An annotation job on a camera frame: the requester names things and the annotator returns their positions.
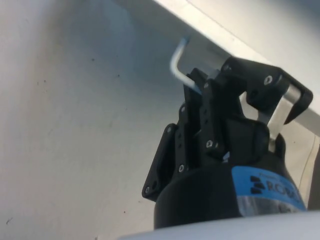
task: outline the gray surface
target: gray surface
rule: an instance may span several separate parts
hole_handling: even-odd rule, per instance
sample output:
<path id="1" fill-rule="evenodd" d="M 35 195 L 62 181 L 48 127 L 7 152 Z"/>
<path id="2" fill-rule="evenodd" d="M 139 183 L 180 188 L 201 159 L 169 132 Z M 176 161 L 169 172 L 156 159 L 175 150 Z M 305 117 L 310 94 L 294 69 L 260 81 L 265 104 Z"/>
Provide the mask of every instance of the gray surface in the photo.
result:
<path id="1" fill-rule="evenodd" d="M 0 239 L 152 229 L 141 189 L 184 100 L 175 47 L 109 0 L 0 1 Z"/>

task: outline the blue label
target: blue label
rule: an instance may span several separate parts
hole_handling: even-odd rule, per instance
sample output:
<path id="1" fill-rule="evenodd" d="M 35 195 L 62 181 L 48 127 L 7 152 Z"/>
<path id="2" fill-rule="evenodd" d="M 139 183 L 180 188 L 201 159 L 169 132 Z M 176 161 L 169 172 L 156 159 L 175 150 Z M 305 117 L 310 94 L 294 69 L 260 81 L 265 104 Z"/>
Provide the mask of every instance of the blue label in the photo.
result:
<path id="1" fill-rule="evenodd" d="M 306 210 L 297 187 L 283 176 L 260 168 L 235 166 L 232 177 L 237 196 L 279 200 Z"/>

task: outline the white surface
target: white surface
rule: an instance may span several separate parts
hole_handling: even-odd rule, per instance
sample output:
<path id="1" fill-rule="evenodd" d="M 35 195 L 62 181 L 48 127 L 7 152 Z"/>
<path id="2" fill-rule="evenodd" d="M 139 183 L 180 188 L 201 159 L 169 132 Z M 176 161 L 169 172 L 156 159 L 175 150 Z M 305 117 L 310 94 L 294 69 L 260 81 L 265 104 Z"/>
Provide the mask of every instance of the white surface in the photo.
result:
<path id="1" fill-rule="evenodd" d="M 320 136 L 320 4 L 316 0 L 154 1 L 230 55 L 280 66 L 311 89 L 313 102 L 297 121 Z"/>
<path id="2" fill-rule="evenodd" d="M 170 227 L 123 240 L 317 240 L 319 212 L 209 221 Z"/>
<path id="3" fill-rule="evenodd" d="M 152 229 L 141 188 L 183 102 L 175 48 L 108 0 L 0 1 L 0 239 Z M 299 185 L 314 135 L 293 123 L 286 139 Z"/>

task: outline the metal rod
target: metal rod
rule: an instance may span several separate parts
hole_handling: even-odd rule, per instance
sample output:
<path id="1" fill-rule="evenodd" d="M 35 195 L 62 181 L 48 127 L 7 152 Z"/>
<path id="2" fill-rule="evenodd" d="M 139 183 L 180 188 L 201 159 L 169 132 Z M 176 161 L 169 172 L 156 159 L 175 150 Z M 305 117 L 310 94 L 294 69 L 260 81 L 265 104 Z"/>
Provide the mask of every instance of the metal rod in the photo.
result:
<path id="1" fill-rule="evenodd" d="M 189 43 L 189 39 L 187 38 L 182 38 L 179 45 L 177 46 L 176 50 L 174 51 L 171 61 L 170 61 L 170 71 L 171 73 L 178 79 L 180 80 L 184 85 L 188 86 L 189 88 L 193 89 L 196 91 L 198 94 L 201 95 L 201 91 L 196 85 L 196 83 L 187 77 L 185 74 L 183 74 L 179 69 L 178 69 L 178 63 L 179 60 L 184 53 L 184 50 L 186 46 Z"/>

